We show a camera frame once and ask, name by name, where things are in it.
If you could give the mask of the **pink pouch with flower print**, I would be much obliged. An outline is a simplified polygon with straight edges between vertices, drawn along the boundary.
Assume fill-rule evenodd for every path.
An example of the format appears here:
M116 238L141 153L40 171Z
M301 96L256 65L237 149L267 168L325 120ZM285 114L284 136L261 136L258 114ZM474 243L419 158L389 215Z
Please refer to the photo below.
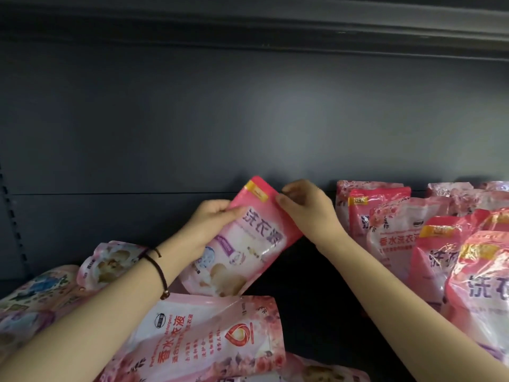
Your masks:
M277 372L285 382L371 382L364 371L326 365L292 353L286 353L286 363Z
M80 266L76 282L88 292L100 291L137 263L147 249L121 241L100 243Z

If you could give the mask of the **dark perforated shelf upright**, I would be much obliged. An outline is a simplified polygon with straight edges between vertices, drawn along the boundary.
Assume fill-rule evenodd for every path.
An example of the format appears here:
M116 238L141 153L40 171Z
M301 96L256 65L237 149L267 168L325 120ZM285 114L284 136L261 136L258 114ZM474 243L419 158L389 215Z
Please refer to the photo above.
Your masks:
M28 258L24 252L21 232L18 225L18 219L15 212L15 200L10 194L9 185L5 178L2 164L0 162L0 220L5 220L5 229L1 232L8 236L7 243L0 244L0 280L14 281L29 280L33 277L33 271L30 268Z

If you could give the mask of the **person's left hand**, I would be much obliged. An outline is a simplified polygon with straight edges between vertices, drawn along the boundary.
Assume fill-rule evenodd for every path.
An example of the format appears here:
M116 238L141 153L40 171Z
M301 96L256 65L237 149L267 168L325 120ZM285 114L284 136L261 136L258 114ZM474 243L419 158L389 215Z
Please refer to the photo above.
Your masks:
M205 246L228 226L223 225L223 211L233 206L226 199L203 201L187 223L172 237L185 263L197 260Z

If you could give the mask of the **large pink floral detergent pouch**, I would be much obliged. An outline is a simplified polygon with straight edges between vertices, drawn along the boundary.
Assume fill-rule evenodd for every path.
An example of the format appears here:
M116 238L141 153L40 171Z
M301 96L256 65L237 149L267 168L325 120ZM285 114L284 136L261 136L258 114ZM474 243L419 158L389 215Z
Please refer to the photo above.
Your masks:
M273 297L171 294L149 310L98 382L216 382L285 362Z

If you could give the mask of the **dark upper shelf edge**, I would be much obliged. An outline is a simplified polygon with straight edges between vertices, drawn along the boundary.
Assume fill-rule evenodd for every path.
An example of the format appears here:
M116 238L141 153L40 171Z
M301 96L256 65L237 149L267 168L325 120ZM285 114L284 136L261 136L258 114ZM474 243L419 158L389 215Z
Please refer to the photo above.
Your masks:
M509 52L509 11L373 0L0 0L22 12L362 32Z

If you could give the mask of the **pink detergent pouch purple label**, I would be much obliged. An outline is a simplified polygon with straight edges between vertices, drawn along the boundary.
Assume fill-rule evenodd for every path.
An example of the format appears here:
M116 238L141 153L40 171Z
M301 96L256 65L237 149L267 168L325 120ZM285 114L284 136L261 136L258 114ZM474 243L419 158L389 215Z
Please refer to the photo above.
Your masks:
M216 297L242 295L303 236L277 205L277 194L259 176L245 184L230 203L230 208L244 207L244 215L223 227L206 244L202 256L179 276L187 292Z

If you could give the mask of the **row of pink detergent bags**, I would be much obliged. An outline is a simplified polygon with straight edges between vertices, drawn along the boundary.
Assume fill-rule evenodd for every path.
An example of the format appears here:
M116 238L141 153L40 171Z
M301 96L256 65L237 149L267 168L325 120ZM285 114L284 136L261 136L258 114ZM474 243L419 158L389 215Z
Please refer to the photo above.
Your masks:
M509 192L338 181L335 209L356 243L509 368Z

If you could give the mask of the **person's right forearm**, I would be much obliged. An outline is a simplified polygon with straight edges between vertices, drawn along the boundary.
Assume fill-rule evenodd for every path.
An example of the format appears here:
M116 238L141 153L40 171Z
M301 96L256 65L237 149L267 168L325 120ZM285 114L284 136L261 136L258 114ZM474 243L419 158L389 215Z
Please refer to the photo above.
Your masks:
M509 368L414 294L339 224L319 232L312 237L318 251L417 382L509 382Z

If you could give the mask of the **person's right hand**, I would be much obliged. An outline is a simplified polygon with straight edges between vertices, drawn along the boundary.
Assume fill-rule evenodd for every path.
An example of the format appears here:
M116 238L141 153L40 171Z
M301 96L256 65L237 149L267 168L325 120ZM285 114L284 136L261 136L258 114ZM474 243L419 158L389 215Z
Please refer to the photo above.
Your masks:
M311 181L300 179L291 182L283 187L281 193L298 204L298 213L289 217L319 250L336 246L347 239L332 200Z

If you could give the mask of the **person's left forearm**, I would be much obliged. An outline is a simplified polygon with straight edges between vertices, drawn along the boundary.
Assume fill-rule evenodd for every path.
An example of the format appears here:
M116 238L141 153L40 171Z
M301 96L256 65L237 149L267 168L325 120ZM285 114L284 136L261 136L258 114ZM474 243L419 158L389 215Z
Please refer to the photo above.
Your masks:
M93 382L187 266L168 239L118 280L37 334L0 366L0 382Z

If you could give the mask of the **pink pouch with blue print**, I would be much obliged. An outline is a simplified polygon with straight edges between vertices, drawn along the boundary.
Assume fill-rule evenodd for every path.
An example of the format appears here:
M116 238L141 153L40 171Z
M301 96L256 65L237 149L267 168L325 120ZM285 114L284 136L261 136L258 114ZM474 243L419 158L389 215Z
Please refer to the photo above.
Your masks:
M79 269L48 270L0 300L0 364L56 320L56 304L77 286Z

